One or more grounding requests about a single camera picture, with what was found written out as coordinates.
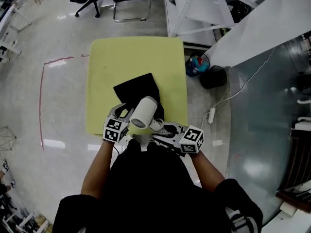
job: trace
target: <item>white cable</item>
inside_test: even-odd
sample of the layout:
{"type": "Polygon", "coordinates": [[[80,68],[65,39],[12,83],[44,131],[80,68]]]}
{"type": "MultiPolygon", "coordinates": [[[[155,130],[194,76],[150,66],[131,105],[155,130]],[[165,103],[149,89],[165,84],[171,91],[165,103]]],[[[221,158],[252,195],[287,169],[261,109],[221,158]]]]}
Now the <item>white cable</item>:
{"type": "Polygon", "coordinates": [[[205,115],[204,115],[204,116],[203,116],[203,118],[202,118],[202,125],[201,125],[201,129],[203,128],[204,118],[205,118],[205,116],[206,116],[207,114],[209,114],[209,112],[206,112],[206,113],[205,113],[205,115]]]}
{"type": "Polygon", "coordinates": [[[224,99],[224,100],[219,101],[217,104],[215,104],[215,105],[213,106],[213,108],[215,108],[218,104],[220,104],[220,103],[222,103],[222,102],[224,102],[224,101],[227,101],[227,100],[229,100],[229,99],[232,99],[232,98],[234,98],[236,95],[238,95],[238,94],[243,90],[243,88],[246,86],[246,84],[254,77],[254,75],[255,75],[256,73],[258,73],[259,70],[269,61],[269,59],[270,59],[270,57],[272,56],[272,54],[273,54],[273,52],[274,52],[275,49],[276,49],[276,47],[273,48],[273,50],[272,50],[271,54],[269,55],[268,59],[258,68],[258,70],[257,70],[256,72],[253,73],[253,75],[244,83],[244,85],[242,86],[242,88],[241,88],[236,94],[234,94],[233,96],[231,96],[231,97],[229,97],[229,98],[227,98],[227,99],[224,99]]]}

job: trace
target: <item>shoe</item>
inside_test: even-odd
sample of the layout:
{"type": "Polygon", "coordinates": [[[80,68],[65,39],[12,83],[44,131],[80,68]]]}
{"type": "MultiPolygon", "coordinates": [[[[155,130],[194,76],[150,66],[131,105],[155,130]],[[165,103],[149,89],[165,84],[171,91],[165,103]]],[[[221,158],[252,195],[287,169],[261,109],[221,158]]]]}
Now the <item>shoe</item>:
{"type": "Polygon", "coordinates": [[[2,162],[3,162],[3,168],[4,168],[7,172],[10,171],[10,168],[9,168],[7,162],[6,162],[6,159],[3,159],[2,162]]]}
{"type": "Polygon", "coordinates": [[[134,135],[128,134],[124,138],[125,138],[126,142],[129,144],[130,140],[134,139],[134,135]]]}
{"type": "Polygon", "coordinates": [[[11,186],[14,188],[14,187],[15,187],[15,184],[16,184],[16,183],[15,183],[15,180],[12,180],[10,184],[11,184],[11,186]]]}

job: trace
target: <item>person's right arm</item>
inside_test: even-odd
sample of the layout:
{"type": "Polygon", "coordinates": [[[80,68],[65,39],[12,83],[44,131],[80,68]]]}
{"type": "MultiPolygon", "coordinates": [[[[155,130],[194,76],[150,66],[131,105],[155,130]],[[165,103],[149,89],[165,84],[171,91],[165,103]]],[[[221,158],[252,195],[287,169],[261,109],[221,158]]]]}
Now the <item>person's right arm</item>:
{"type": "Polygon", "coordinates": [[[201,151],[197,154],[190,154],[190,157],[198,173],[202,188],[214,192],[216,187],[225,180],[223,175],[209,162],[201,151]]]}

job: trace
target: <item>black pants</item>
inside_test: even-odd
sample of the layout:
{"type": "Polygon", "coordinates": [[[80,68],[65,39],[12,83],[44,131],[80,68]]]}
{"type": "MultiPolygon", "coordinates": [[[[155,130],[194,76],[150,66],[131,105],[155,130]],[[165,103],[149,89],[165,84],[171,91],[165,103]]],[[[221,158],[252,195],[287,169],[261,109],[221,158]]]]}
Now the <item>black pants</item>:
{"type": "MultiPolygon", "coordinates": [[[[166,151],[167,152],[167,150],[168,149],[166,147],[158,146],[155,142],[151,142],[147,146],[147,151],[157,151],[157,152],[166,151]]],[[[122,154],[137,153],[137,152],[141,152],[140,143],[137,140],[132,139],[130,140],[129,144],[127,145],[126,150],[124,150],[122,154]]]]}

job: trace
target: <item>blue trash item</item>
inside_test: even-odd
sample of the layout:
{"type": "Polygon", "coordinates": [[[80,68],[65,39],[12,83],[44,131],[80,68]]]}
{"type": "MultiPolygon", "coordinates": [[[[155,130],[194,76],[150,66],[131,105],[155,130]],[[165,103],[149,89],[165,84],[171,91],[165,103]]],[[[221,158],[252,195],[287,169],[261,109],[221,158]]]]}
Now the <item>blue trash item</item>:
{"type": "Polygon", "coordinates": [[[209,66],[209,59],[205,54],[202,56],[201,54],[192,54],[186,62],[186,74],[190,77],[197,76],[200,73],[207,72],[209,66]]]}

